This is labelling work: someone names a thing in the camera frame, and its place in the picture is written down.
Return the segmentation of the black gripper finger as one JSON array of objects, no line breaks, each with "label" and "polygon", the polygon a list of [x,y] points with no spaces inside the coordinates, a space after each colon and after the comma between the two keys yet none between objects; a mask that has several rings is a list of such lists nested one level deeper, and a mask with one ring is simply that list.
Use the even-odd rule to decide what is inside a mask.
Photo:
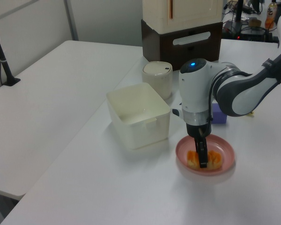
[{"label": "black gripper finger", "polygon": [[196,153],[199,158],[200,168],[207,168],[208,163],[208,151],[207,151],[207,142],[205,138],[195,138],[195,147]]}]

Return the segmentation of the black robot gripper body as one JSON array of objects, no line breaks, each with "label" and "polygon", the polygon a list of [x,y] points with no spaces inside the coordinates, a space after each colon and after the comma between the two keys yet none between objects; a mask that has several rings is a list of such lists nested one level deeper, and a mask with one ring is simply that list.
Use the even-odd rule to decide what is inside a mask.
[{"label": "black robot gripper body", "polygon": [[211,126],[209,124],[199,126],[186,124],[186,129],[188,135],[195,139],[206,138],[211,133]]}]

